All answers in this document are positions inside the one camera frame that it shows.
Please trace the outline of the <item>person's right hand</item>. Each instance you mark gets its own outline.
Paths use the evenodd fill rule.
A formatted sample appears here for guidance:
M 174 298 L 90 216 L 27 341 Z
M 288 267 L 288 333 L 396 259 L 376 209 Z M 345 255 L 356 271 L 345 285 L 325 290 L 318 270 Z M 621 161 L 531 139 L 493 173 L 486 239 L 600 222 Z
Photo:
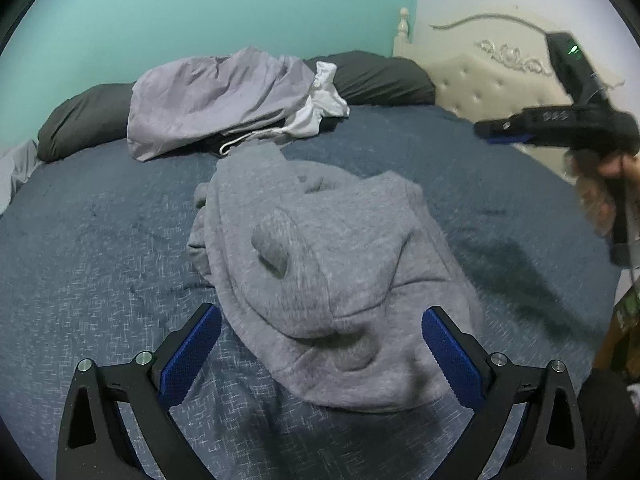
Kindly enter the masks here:
M 564 157 L 567 173 L 576 179 L 579 205 L 593 231 L 600 237 L 611 234 L 617 213 L 611 183 L 623 180 L 639 194 L 639 155 L 614 152 L 600 157 L 593 151 L 569 151 Z

